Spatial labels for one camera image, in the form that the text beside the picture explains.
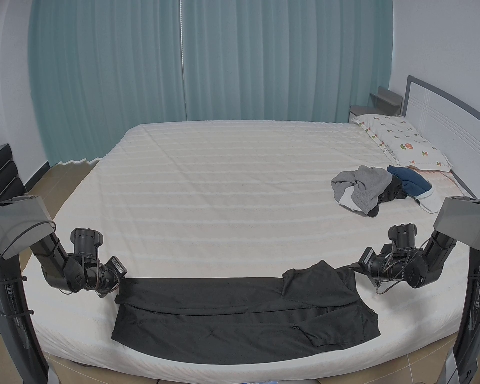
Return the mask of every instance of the teal curtain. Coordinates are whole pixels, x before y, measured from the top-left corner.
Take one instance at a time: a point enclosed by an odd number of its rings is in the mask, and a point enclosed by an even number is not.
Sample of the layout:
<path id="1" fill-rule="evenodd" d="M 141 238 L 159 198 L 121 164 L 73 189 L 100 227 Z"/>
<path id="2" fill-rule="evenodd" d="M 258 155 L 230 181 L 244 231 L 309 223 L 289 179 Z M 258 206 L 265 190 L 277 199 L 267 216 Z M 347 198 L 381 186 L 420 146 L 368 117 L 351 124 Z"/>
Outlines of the teal curtain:
<path id="1" fill-rule="evenodd" d="M 347 122 L 388 87 L 391 0 L 182 0 L 188 120 Z"/>
<path id="2" fill-rule="evenodd" d="M 178 0 L 34 0 L 28 49 L 50 164 L 102 157 L 141 123 L 186 119 Z"/>

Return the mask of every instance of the fitted sheet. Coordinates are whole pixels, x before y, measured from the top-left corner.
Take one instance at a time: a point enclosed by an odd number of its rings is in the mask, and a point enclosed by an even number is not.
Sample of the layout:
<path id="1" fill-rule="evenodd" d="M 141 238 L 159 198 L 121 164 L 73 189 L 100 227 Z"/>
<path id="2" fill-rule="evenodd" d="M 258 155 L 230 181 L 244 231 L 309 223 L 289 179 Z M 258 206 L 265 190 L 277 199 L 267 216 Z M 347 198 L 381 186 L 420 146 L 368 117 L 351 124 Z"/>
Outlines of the fitted sheet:
<path id="1" fill-rule="evenodd" d="M 370 218 L 339 206 L 330 180 L 359 165 L 387 167 L 378 146 L 353 124 L 199 121 L 130 129 L 58 212 L 57 235 L 72 252 L 70 231 L 104 235 L 100 259 L 119 257 L 128 277 L 281 277 L 325 260 L 355 262 L 367 246 L 388 242 L 391 225 L 414 222 L 417 245 L 436 215 L 411 198 L 380 205 Z M 441 196 L 461 194 L 429 174 Z M 458 244 L 439 280 L 421 289 L 399 284 L 376 295 L 356 274 L 357 290 L 378 314 L 381 336 L 301 359 L 206 365 L 155 358 L 111 340 L 115 294 L 65 296 L 43 279 L 32 257 L 25 293 L 43 350 L 84 364 L 189 383 L 298 380 L 364 369 L 402 356 L 458 328 L 468 248 Z"/>

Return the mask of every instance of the pile of clothes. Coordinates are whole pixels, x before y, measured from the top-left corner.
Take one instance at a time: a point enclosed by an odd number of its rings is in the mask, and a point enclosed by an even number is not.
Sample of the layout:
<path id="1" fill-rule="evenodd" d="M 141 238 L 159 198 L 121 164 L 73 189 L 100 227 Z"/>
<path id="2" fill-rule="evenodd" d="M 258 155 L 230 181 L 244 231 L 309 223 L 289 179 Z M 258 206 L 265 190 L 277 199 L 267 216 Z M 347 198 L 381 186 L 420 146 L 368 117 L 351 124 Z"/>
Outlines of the pile of clothes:
<path id="1" fill-rule="evenodd" d="M 413 169 L 387 169 L 361 165 L 356 171 L 340 172 L 332 179 L 334 198 L 352 211 L 378 215 L 380 203 L 413 197 L 427 212 L 438 212 L 442 201 L 435 188 Z"/>

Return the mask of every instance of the white headboard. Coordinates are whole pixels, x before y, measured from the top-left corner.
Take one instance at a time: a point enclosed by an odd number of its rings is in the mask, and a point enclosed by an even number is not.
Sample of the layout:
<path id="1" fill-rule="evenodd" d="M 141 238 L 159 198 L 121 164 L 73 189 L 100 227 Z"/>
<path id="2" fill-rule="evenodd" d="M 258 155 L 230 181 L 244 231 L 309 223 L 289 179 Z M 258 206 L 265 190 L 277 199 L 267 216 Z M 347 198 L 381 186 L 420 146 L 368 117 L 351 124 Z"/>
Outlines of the white headboard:
<path id="1" fill-rule="evenodd" d="M 402 115 L 447 156 L 457 180 L 480 197 L 480 112 L 409 76 Z"/>

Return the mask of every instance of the gray headboard frame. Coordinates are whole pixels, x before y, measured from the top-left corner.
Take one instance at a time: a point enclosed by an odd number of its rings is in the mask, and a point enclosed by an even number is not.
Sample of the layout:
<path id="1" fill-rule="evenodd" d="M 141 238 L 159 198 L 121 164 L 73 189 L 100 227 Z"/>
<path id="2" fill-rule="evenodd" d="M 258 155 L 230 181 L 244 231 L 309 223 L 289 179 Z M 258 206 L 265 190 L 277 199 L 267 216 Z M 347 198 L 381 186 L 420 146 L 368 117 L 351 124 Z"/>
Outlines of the gray headboard frame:
<path id="1" fill-rule="evenodd" d="M 407 78 L 407 88 L 405 90 L 405 99 L 404 99 L 403 110 L 402 110 L 402 116 L 403 117 L 406 117 L 406 114 L 407 114 L 408 97 L 409 97 L 409 94 L 410 94 L 410 86 L 411 86 L 412 83 L 418 84 L 421 87 L 436 93 L 437 95 L 443 97 L 444 99 L 446 99 L 446 100 L 452 102 L 453 104 L 457 105 L 458 107 L 462 108 L 465 112 L 468 112 L 470 115 L 472 115 L 476 119 L 480 120 L 480 112 L 477 111 L 475 108 L 471 107 L 470 105 L 463 102 L 459 98 L 441 90 L 440 88 L 437 88 L 436 86 L 431 85 L 431 84 L 429 84 L 429 83 L 427 83 L 423 80 L 417 79 L 416 77 L 411 76 L 411 75 L 408 76 L 408 78 Z M 465 188 L 468 191 L 468 193 L 470 193 L 473 197 L 476 198 L 476 196 L 473 194 L 473 192 L 470 190 L 470 188 L 468 188 L 468 186 L 463 182 L 463 180 L 461 180 L 461 178 L 458 177 L 458 175 L 456 175 L 453 171 L 452 171 L 452 174 L 454 175 L 454 177 L 458 181 L 458 183 L 463 188 Z"/>

